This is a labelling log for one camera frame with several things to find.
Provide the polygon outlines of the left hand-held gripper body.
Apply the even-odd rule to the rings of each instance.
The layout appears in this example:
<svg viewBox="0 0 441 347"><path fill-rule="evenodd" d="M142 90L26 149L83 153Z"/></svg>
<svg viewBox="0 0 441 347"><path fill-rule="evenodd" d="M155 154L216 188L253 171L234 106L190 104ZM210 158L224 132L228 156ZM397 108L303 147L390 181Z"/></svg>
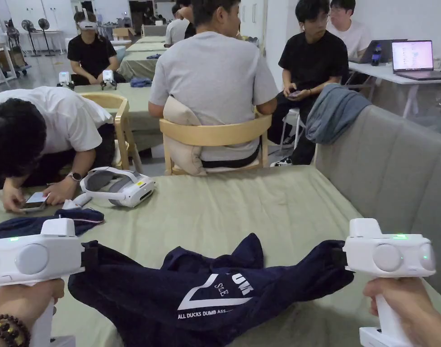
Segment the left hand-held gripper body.
<svg viewBox="0 0 441 347"><path fill-rule="evenodd" d="M39 234L0 239L0 287L33 286L83 272L96 252L75 235L73 220L44 222ZM52 336L53 301L28 329L19 319L0 315L0 347L74 347L74 336Z"/></svg>

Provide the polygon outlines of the person's left hand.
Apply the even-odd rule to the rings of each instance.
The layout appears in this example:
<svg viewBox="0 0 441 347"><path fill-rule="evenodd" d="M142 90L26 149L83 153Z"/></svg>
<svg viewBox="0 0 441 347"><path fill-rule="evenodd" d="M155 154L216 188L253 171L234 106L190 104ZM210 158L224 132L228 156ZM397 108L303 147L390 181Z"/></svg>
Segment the person's left hand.
<svg viewBox="0 0 441 347"><path fill-rule="evenodd" d="M45 312L51 301L64 296L63 279L39 282L33 286L9 285L0 287L0 315L19 319L28 329Z"/></svg>

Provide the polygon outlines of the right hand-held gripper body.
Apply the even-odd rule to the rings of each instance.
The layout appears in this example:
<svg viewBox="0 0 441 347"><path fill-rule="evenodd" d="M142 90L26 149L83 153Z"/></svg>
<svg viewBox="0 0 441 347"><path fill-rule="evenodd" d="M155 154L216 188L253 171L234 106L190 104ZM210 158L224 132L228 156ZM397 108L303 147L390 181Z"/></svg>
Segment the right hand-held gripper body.
<svg viewBox="0 0 441 347"><path fill-rule="evenodd" d="M345 269L376 278L422 278L436 273L430 239L421 234L383 234L376 219L350 220L342 248ZM380 325L359 328L363 347L412 347L400 317L382 295L375 297Z"/></svg>

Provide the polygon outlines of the person's right hand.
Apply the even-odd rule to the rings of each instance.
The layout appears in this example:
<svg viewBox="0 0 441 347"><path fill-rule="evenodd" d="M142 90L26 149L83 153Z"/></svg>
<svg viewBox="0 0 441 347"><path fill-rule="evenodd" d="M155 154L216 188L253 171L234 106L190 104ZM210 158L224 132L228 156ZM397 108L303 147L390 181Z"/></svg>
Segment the person's right hand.
<svg viewBox="0 0 441 347"><path fill-rule="evenodd" d="M363 291L371 298L371 313L378 315L375 298L381 295L399 315L404 332L421 347L441 347L441 314L433 307L420 278L376 278Z"/></svg>

